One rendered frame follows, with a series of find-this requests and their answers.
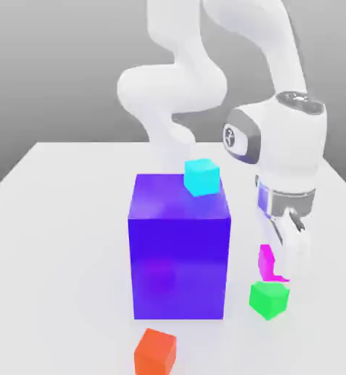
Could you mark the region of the large blue box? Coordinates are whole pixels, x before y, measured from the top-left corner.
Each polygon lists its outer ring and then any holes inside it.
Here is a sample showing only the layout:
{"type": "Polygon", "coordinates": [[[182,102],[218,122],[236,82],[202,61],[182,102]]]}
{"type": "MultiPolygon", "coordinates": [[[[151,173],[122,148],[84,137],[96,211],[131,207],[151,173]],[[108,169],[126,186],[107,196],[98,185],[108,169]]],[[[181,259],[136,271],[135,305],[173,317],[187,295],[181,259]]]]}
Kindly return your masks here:
{"type": "Polygon", "coordinates": [[[135,319],[223,319],[230,229],[223,189],[194,197],[181,174],[137,174],[128,214],[135,319]]]}

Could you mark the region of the small cyan cube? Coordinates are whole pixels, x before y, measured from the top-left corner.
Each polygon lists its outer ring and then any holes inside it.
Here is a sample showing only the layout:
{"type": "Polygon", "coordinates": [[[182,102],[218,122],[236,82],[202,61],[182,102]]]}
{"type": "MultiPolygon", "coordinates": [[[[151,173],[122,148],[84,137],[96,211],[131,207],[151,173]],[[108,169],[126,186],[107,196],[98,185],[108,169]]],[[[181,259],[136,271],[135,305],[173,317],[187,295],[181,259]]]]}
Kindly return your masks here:
{"type": "Polygon", "coordinates": [[[195,197],[216,194],[220,188],[220,168],[208,158],[187,160],[184,185],[195,197]]]}

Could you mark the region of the small orange cube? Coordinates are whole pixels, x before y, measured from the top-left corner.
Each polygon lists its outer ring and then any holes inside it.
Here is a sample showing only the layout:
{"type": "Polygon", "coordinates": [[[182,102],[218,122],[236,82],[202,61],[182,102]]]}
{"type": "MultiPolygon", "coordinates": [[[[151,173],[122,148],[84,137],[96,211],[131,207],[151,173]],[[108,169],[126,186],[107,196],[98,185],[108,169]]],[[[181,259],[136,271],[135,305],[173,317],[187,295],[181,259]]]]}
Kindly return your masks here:
{"type": "Polygon", "coordinates": [[[177,355],[174,335],[147,328],[134,351],[136,375],[170,375],[177,355]]]}

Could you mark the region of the small magenta cube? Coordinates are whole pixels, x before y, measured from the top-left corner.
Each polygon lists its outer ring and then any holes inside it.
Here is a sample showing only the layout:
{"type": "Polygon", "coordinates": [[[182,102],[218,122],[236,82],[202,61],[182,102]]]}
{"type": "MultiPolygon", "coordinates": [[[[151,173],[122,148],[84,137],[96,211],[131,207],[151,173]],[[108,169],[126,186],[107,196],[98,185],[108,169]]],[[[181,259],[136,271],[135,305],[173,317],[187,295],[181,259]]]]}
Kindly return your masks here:
{"type": "Polygon", "coordinates": [[[262,244],[259,248],[258,267],[261,278],[264,282],[289,283],[290,279],[274,273],[275,258],[273,251],[268,244],[262,244]]]}

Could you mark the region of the small green cube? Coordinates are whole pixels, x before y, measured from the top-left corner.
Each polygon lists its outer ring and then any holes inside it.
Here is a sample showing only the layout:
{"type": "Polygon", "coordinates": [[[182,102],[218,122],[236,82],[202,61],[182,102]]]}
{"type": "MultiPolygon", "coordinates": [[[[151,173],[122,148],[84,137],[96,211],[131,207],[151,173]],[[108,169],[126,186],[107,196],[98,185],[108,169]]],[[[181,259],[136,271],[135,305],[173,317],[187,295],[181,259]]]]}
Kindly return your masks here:
{"type": "Polygon", "coordinates": [[[269,321],[286,311],[289,295],[282,283],[258,281],[251,285],[249,305],[269,321]]]}

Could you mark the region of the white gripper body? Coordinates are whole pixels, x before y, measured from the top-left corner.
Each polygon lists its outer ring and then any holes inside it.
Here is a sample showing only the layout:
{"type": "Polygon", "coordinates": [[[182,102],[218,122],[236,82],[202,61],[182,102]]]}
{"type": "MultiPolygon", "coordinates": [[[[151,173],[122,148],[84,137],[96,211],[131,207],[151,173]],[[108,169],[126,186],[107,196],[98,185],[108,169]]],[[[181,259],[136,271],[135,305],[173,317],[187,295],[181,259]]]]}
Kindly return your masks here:
{"type": "Polygon", "coordinates": [[[274,246],[275,270],[283,278],[295,278],[303,272],[310,256],[309,231],[293,208],[272,221],[277,236],[274,246]]]}

